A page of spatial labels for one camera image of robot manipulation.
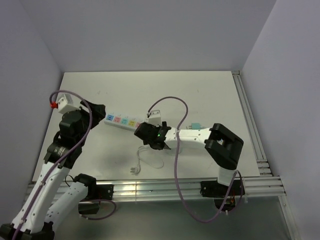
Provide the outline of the white colourful power strip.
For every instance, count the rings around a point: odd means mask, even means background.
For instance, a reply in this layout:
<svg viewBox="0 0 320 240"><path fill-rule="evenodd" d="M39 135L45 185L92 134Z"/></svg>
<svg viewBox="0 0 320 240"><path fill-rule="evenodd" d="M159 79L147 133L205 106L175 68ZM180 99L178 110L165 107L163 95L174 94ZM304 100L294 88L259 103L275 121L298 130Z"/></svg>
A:
<svg viewBox="0 0 320 240"><path fill-rule="evenodd" d="M144 120L139 117L120 113L107 113L104 119L106 125L134 132Z"/></svg>

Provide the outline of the teal charger plug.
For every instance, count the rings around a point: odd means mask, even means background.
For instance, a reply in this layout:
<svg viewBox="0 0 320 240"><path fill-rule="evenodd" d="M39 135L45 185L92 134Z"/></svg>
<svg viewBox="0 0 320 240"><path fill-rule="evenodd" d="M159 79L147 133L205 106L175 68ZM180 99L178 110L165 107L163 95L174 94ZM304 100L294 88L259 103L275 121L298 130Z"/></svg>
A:
<svg viewBox="0 0 320 240"><path fill-rule="evenodd" d="M203 127L198 122L193 122L187 127L187 129L189 129L189 130L201 130L202 128Z"/></svg>

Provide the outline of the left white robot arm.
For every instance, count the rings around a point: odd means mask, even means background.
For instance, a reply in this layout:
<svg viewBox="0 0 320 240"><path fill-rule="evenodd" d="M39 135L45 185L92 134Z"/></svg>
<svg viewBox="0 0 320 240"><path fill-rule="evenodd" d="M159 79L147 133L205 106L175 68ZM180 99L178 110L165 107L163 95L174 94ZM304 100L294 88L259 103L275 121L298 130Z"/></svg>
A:
<svg viewBox="0 0 320 240"><path fill-rule="evenodd" d="M96 179L86 174L75 177L68 192L53 203L62 181L82 153L89 131L106 117L106 107L81 101L80 107L55 103L62 118L59 130L47 148L39 178L27 201L11 223L0 227L5 240L52 240L61 220L81 200L96 197Z"/></svg>

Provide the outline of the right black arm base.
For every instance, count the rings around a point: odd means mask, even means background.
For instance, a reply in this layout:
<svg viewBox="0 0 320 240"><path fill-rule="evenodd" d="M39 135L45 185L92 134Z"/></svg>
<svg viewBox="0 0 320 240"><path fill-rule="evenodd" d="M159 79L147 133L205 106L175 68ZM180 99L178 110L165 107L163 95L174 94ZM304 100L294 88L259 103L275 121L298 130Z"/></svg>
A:
<svg viewBox="0 0 320 240"><path fill-rule="evenodd" d="M228 186L218 183L217 180L201 181L200 186L201 196L204 198L214 198L215 207L219 209L223 204ZM246 192L242 186L242 182L238 179L234 180L222 211L225 212L233 210L237 205L236 198L240 197L241 195L244 196L245 193Z"/></svg>

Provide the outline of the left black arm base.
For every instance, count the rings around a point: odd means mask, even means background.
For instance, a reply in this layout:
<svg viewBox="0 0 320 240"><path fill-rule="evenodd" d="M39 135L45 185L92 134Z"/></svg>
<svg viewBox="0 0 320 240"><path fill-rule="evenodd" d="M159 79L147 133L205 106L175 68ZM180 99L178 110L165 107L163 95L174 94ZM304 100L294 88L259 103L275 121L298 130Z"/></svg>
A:
<svg viewBox="0 0 320 240"><path fill-rule="evenodd" d="M78 204L78 212L81 215L95 215L102 208L101 201L92 200L112 200L114 193L113 184L97 184L93 193L88 194Z"/></svg>

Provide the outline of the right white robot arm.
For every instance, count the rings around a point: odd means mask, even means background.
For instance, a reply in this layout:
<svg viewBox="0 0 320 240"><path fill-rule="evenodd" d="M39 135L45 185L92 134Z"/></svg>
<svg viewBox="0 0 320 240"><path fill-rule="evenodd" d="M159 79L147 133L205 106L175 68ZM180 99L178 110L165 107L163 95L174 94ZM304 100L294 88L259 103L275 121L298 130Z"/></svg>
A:
<svg viewBox="0 0 320 240"><path fill-rule="evenodd" d="M213 127L203 129L177 129L167 126L165 121L161 126L143 122L134 135L153 150L172 150L177 147L206 150L218 165L217 191L227 195L233 190L232 178L244 141L223 124L215 123Z"/></svg>

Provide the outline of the aluminium frame rail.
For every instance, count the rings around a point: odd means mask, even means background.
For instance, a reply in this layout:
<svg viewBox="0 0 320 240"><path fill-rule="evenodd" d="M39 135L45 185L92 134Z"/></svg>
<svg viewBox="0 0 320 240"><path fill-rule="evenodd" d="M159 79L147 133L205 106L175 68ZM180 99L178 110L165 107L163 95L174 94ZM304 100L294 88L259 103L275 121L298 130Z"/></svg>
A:
<svg viewBox="0 0 320 240"><path fill-rule="evenodd" d="M265 168L259 176L242 177L239 179L239 188L243 190L243 201L248 198L278 197L284 221L291 240L301 239L293 214L288 204L287 193L279 176L273 176L267 160L257 126L246 96L241 73L239 71L123 71L123 72L66 72L63 75L60 88L74 88L84 91L89 84L94 89L104 89L107 83L118 80L134 80L141 83L143 80L153 79L175 80L178 82L205 80L213 84L213 88L222 87L231 94L235 105L230 109L241 113L241 124L246 124L245 136L250 139L249 148L255 155L259 169ZM109 198L116 202L152 202L175 201L179 199L173 179L142 179L142 180L99 180L99 187L112 187Z"/></svg>

